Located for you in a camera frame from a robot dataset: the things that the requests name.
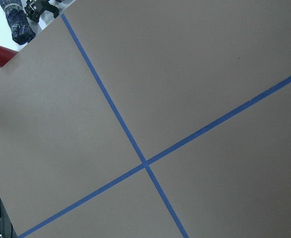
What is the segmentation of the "black tripod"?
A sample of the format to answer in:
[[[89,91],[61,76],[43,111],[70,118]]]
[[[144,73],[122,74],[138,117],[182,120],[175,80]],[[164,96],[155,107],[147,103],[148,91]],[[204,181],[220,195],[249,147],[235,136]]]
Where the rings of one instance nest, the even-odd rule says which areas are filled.
[[[40,16],[48,11],[54,19],[59,16],[59,8],[50,4],[49,0],[27,0],[24,6],[26,16],[33,22],[39,23]]]

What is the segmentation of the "crossing blue tape line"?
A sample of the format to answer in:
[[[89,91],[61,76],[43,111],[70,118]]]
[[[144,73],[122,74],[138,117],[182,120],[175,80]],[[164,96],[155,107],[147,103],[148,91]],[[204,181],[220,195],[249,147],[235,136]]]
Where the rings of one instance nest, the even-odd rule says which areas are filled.
[[[264,91],[263,93],[255,96],[253,99],[241,104],[237,108],[233,109],[232,111],[226,113],[225,115],[221,116],[220,118],[214,120],[213,122],[209,123],[208,125],[204,126],[203,128],[197,130],[196,132],[192,133],[191,135],[185,137],[181,141],[175,143],[174,145],[168,147],[167,149],[163,150],[162,152],[158,153],[157,155],[153,156],[152,158],[146,161],[147,165],[150,165],[159,159],[163,158],[164,156],[170,154],[171,152],[177,150],[178,148],[182,147],[183,145],[189,143],[190,141],[196,139],[197,137],[203,135],[204,133],[210,131],[211,129],[215,128],[216,126],[222,124],[223,122],[233,118],[237,114],[241,113],[242,111],[246,110],[247,108],[255,105],[256,103],[260,102],[264,98],[268,97],[269,95],[277,92],[278,90],[282,89],[283,87],[287,86],[291,83],[291,76],[282,80],[278,84],[272,86],[268,90]],[[98,188],[97,190],[93,191],[92,193],[88,194],[87,196],[81,198],[80,200],[76,201],[75,203],[71,204],[70,206],[64,208],[63,210],[59,211],[58,213],[52,215],[51,217],[45,219],[41,223],[37,224],[36,226],[30,228],[26,232],[20,235],[21,238],[25,238],[30,234],[34,233],[35,231],[39,230],[40,228],[46,226],[47,224],[51,223],[52,221],[60,218],[61,216],[65,215],[66,213],[70,212],[71,210],[79,207],[80,205],[84,204],[88,200],[96,197],[97,195],[105,192],[106,190],[110,189],[111,187],[116,186],[118,183],[122,182],[123,180],[127,179],[128,177],[136,174],[137,172],[145,169],[143,164],[136,166],[135,168],[131,169],[130,171],[124,173],[123,175],[117,177],[116,179],[110,181],[109,183],[105,184],[104,186]]]

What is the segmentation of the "long blue tape line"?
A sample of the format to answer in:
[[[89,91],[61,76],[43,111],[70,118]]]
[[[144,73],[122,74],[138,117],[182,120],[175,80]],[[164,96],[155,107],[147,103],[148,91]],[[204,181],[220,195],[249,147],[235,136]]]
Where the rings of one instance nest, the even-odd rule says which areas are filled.
[[[175,222],[175,224],[176,224],[178,230],[180,231],[181,235],[182,235],[184,238],[189,237],[189,235],[188,235],[187,231],[185,230],[183,224],[181,223],[181,221],[180,221],[178,215],[176,214],[176,212],[175,212],[173,206],[171,205],[171,203],[170,203],[168,197],[166,196],[166,194],[165,194],[164,190],[162,189],[162,187],[161,187],[159,181],[157,180],[157,178],[156,178],[154,172],[152,171],[150,165],[149,165],[148,162],[146,161],[146,159],[145,159],[145,157],[144,157],[142,151],[140,150],[140,148],[139,148],[137,142],[135,141],[135,139],[134,139],[133,135],[131,134],[129,128],[127,127],[125,121],[123,120],[123,118],[122,118],[120,112],[118,111],[116,105],[114,104],[114,102],[113,102],[111,96],[109,95],[109,93],[108,93],[106,87],[104,86],[102,80],[100,79],[98,73],[96,72],[96,70],[95,70],[95,68],[94,68],[94,66],[93,66],[93,64],[92,64],[92,62],[90,61],[90,59],[89,59],[88,55],[86,54],[86,52],[85,52],[83,46],[81,45],[81,43],[80,43],[80,41],[79,41],[79,39],[78,39],[78,37],[77,37],[75,31],[73,30],[73,28],[72,28],[70,22],[68,21],[66,15],[65,15],[65,14],[62,14],[62,15],[61,15],[61,18],[62,18],[63,22],[65,23],[65,25],[66,25],[68,31],[70,32],[70,34],[71,34],[71,36],[72,36],[72,38],[73,38],[73,40],[74,40],[74,42],[75,42],[77,48],[79,49],[81,55],[83,56],[83,59],[84,59],[84,61],[86,62],[88,68],[90,69],[90,71],[91,71],[91,73],[92,73],[94,79],[96,80],[97,84],[99,85],[99,87],[100,87],[100,89],[101,89],[101,91],[102,91],[104,97],[106,98],[106,100],[107,100],[109,106],[111,107],[111,109],[112,109],[112,111],[113,111],[113,113],[114,113],[116,119],[118,120],[118,122],[119,122],[119,124],[121,125],[121,127],[122,127],[124,133],[126,134],[128,140],[130,141],[130,143],[131,143],[133,149],[135,150],[137,156],[139,157],[142,166],[143,166],[144,169],[146,170],[146,172],[147,172],[149,178],[151,179],[151,181],[152,181],[153,185],[155,186],[157,192],[159,193],[159,195],[160,195],[162,201],[164,202],[164,204],[165,204],[165,206],[166,206],[166,208],[167,208],[169,214],[171,215],[173,221]]]

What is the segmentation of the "folded blue plaid umbrella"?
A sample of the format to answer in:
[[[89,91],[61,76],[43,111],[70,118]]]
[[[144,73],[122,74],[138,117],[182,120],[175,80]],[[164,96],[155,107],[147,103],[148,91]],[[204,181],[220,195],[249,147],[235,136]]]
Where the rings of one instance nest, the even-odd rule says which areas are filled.
[[[22,2],[20,0],[0,0],[0,6],[5,13],[13,41],[19,45],[31,42],[36,33],[28,23]]]

